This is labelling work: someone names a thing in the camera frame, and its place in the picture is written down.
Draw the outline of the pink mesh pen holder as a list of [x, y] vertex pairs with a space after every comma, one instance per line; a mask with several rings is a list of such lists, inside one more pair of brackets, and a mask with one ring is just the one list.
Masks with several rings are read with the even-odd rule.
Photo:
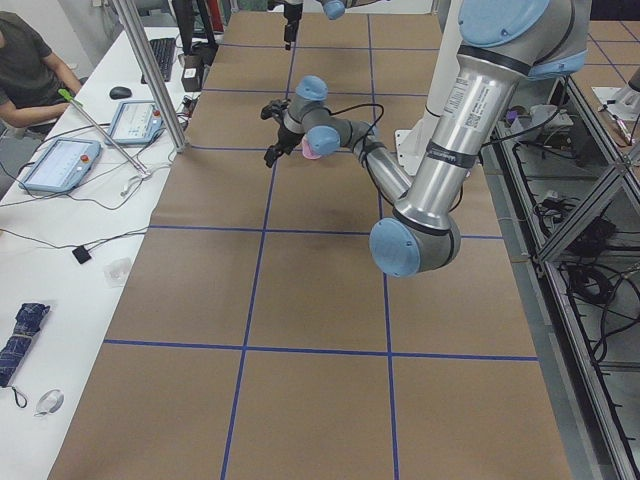
[[317, 160], [322, 157], [321, 154], [318, 154], [313, 150], [306, 137], [304, 137], [301, 141], [301, 149], [302, 155], [307, 159]]

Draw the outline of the black keyboard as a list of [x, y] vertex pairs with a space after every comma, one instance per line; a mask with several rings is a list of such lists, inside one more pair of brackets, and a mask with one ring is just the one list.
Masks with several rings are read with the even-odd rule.
[[172, 76], [175, 59], [176, 41], [174, 38], [156, 38], [149, 41], [152, 53], [165, 82], [169, 82]]

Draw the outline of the far blue teach pendant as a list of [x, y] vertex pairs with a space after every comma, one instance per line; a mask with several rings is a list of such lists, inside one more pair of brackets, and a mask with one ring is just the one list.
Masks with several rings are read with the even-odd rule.
[[121, 101], [109, 125], [106, 145], [115, 141], [121, 146], [143, 146], [164, 128], [159, 109], [153, 100]]

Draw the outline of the blue teach pendant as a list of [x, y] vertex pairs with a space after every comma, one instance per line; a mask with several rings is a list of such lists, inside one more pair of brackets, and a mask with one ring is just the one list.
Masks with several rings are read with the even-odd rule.
[[98, 141], [56, 139], [18, 184], [29, 193], [71, 191], [88, 174], [101, 151], [102, 145]]
[[159, 109], [153, 100], [121, 101], [109, 125], [106, 145], [115, 141], [121, 146], [143, 146], [164, 128]]

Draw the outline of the black computer mouse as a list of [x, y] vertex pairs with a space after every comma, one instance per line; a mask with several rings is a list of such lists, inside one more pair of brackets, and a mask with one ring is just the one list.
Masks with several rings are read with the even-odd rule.
[[109, 91], [109, 97], [112, 100], [120, 100], [130, 98], [132, 96], [132, 91], [124, 86], [115, 86]]

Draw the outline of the clear plastic bag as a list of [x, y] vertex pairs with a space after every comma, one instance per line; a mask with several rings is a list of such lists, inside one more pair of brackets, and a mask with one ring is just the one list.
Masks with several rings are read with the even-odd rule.
[[116, 259], [103, 267], [103, 273], [110, 287], [124, 287], [132, 268], [132, 261], [128, 257]]

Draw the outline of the near blue teach pendant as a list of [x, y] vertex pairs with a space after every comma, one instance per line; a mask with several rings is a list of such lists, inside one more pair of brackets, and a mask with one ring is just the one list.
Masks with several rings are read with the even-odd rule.
[[88, 174], [101, 151], [102, 145], [98, 141], [56, 139], [18, 184], [29, 193], [71, 191]]

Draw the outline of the diagonal metal rod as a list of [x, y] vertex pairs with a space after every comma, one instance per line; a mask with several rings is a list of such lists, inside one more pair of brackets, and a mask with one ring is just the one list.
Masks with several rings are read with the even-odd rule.
[[107, 130], [104, 130], [103, 127], [97, 123], [83, 108], [83, 105], [77, 101], [65, 88], [61, 88], [58, 90], [58, 94], [69, 104], [71, 104], [79, 114], [85, 118], [93, 127], [95, 127], [98, 133], [108, 141], [117, 152], [119, 152], [138, 172], [139, 176], [142, 179], [146, 179], [151, 176], [150, 170], [139, 160], [132, 157], [129, 153], [127, 153], [123, 147], [118, 145], [116, 141], [111, 137]]

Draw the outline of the small black square device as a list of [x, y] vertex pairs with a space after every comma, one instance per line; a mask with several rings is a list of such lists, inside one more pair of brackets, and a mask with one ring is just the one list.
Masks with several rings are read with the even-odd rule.
[[90, 250], [84, 245], [76, 246], [72, 250], [72, 255], [80, 265], [83, 265], [92, 259]]

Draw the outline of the person in dark shirt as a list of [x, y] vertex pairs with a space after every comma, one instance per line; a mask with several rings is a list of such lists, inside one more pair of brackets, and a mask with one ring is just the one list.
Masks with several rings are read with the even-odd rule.
[[42, 36], [13, 12], [1, 13], [1, 120], [16, 129], [47, 133], [82, 82]]

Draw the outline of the folded blue umbrella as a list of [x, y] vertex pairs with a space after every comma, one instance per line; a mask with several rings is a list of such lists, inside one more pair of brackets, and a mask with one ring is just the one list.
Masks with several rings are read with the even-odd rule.
[[11, 378], [26, 356], [50, 309], [50, 305], [43, 303], [23, 303], [16, 314], [13, 331], [1, 349], [1, 387], [13, 391], [14, 401], [21, 409], [27, 407], [28, 400], [11, 383]]

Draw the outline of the clear oval tape dispenser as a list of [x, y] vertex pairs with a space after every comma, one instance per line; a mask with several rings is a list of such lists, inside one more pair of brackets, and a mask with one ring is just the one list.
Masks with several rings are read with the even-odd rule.
[[56, 413], [65, 400], [64, 393], [59, 389], [52, 389], [44, 393], [35, 407], [34, 416], [43, 417]]

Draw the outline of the aluminium frame post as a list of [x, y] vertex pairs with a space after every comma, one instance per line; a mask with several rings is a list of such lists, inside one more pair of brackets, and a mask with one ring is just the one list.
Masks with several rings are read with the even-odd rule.
[[131, 0], [114, 0], [113, 5], [156, 106], [160, 110], [165, 128], [171, 137], [175, 150], [177, 153], [182, 153], [187, 145], [186, 137], [135, 4]]

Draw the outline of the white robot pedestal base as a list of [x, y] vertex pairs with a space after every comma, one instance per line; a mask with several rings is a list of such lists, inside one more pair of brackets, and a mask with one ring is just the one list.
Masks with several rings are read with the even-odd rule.
[[[410, 175], [418, 172], [419, 166], [432, 139], [437, 124], [453, 90], [460, 73], [460, 67], [456, 58], [457, 51], [462, 42], [459, 26], [460, 9], [468, 4], [468, 1], [440, 1], [438, 4], [438, 18], [443, 29], [443, 37], [436, 61], [434, 74], [429, 87], [424, 114], [411, 130], [396, 131], [397, 156], [401, 166]], [[475, 99], [480, 99], [480, 86], [487, 87], [488, 97], [482, 112], [478, 127], [471, 127], [470, 131], [474, 139], [483, 139], [478, 144], [478, 149], [489, 138], [490, 132], [495, 126], [497, 115], [503, 106], [499, 85], [490, 82], [488, 78], [478, 77], [482, 83], [474, 89]]]

